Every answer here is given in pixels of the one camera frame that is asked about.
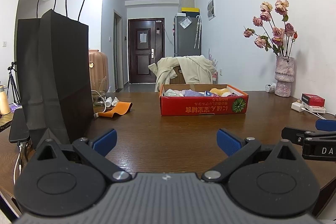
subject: refrigerator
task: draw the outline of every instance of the refrigerator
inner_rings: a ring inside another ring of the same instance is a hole
[[[195,38],[197,32],[197,21],[198,18],[191,18],[192,23],[185,29],[181,26],[181,20],[184,20],[185,17],[174,18],[175,25],[175,36],[174,36],[174,57],[176,56],[191,56],[191,55],[201,55],[201,43],[198,48],[198,39],[196,48]]]

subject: red box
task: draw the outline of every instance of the red box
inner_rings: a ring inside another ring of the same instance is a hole
[[[165,97],[164,92],[172,90],[193,90],[198,92],[211,89],[229,89],[237,97]],[[162,85],[160,108],[162,116],[191,116],[205,114],[237,114],[247,110],[249,96],[230,85]]]
[[[302,102],[310,106],[324,107],[324,103],[325,103],[325,99],[323,99],[322,97],[313,95],[313,94],[307,94],[307,93],[302,93],[301,100]]]

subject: orange cloth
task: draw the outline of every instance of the orange cloth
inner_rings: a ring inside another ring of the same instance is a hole
[[[110,110],[109,112],[99,112],[98,116],[112,118],[114,113],[124,115],[131,110],[131,107],[132,103],[118,102],[117,105],[112,110]]]

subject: black tripod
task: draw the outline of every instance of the black tripod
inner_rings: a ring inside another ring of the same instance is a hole
[[[14,70],[16,72],[16,70],[14,69],[14,65],[16,65],[16,62],[12,62],[12,65],[10,67],[8,67],[9,79],[8,79],[8,84],[7,84],[7,97],[8,97],[8,93],[9,93],[9,83],[10,83],[10,85],[12,86],[14,103],[21,105],[19,92],[17,91],[16,84],[15,84],[15,81],[14,81],[14,78],[13,78],[13,75],[12,75],[12,70]]]

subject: marble vase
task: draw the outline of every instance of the marble vase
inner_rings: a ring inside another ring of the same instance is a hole
[[[292,82],[294,82],[294,57],[277,56],[275,79],[278,80],[275,94],[281,97],[290,97]]]

